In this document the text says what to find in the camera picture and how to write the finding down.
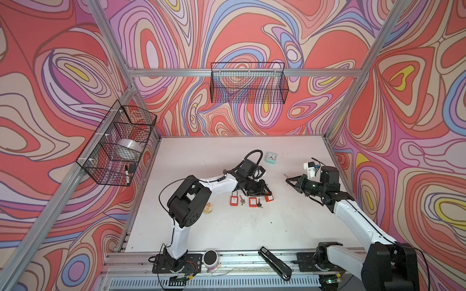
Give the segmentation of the red padlock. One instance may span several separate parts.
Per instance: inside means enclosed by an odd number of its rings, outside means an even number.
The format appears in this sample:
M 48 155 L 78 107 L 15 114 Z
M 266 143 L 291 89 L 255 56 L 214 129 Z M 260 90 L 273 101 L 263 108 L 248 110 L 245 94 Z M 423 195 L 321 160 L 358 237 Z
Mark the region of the red padlock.
M 270 194 L 270 195 L 265 196 L 265 200 L 266 202 L 272 202 L 274 201 L 274 197 L 272 194 Z
M 239 205 L 239 194 L 238 191 L 235 191 L 230 196 L 230 206 L 238 206 Z
M 249 197 L 249 206 L 251 208 L 257 207 L 257 198 L 256 197 Z

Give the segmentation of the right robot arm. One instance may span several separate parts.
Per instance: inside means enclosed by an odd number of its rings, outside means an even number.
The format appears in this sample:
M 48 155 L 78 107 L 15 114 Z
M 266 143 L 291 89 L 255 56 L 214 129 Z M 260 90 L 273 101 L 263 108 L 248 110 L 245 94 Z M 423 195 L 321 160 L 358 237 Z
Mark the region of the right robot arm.
M 365 249 L 359 255 L 339 242 L 320 242 L 313 257 L 320 270 L 339 267 L 358 278 L 368 291 L 418 291 L 420 289 L 416 249 L 402 244 L 383 231 L 361 210 L 353 197 L 341 190 L 335 167 L 287 178 L 286 183 L 300 194 L 325 206 L 343 221 Z

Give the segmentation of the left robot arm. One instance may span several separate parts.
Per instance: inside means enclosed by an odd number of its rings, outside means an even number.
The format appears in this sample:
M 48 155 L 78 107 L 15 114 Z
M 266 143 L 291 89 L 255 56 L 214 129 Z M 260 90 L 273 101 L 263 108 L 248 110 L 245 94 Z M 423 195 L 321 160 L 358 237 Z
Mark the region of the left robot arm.
M 199 220 L 212 195 L 236 191 L 252 198 L 272 195 L 262 178 L 265 172 L 257 162 L 244 159 L 219 177 L 198 179 L 189 175 L 184 178 L 167 202 L 174 226 L 171 243 L 163 249 L 164 262 L 174 271 L 183 269 L 187 263 L 190 227 Z

